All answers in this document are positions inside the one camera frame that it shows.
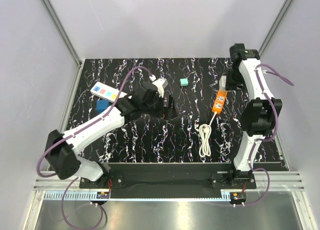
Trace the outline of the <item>white cube socket adapter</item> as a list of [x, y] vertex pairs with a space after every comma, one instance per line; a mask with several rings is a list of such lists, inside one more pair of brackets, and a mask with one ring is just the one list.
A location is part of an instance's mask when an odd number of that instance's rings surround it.
[[223, 92], [227, 92], [226, 90], [227, 76], [222, 75], [218, 83], [219, 83], [219, 90]]

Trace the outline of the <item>orange power strip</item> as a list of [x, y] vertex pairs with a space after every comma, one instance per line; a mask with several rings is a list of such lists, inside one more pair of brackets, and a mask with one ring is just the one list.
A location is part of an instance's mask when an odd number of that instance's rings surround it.
[[216, 98], [215, 98], [215, 101], [213, 103], [213, 107], [211, 110], [213, 113], [220, 114], [222, 112], [223, 106], [224, 106], [225, 101], [227, 99], [227, 94], [228, 94], [227, 91], [219, 90], [217, 92], [217, 95], [216, 95]]

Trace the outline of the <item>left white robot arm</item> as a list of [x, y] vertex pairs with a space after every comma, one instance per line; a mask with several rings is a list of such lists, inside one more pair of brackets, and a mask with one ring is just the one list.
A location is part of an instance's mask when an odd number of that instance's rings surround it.
[[59, 179], [80, 177], [89, 180], [95, 187], [103, 188], [108, 183], [109, 168], [79, 156], [88, 145], [103, 135], [134, 122], [142, 115], [171, 120], [177, 117], [172, 95], [165, 96], [168, 81], [158, 78], [143, 83], [115, 101], [114, 106], [76, 128], [48, 135], [46, 160]]

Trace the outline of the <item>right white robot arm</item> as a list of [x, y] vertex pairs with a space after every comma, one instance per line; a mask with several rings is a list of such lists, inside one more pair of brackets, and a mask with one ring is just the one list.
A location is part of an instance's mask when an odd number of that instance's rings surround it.
[[246, 90], [249, 103], [240, 118], [242, 140], [226, 182], [231, 188], [254, 184], [254, 159], [262, 142], [274, 139], [283, 103], [271, 93], [263, 76], [260, 55], [256, 49], [247, 49], [236, 43], [229, 49], [232, 67], [227, 71], [227, 91]]

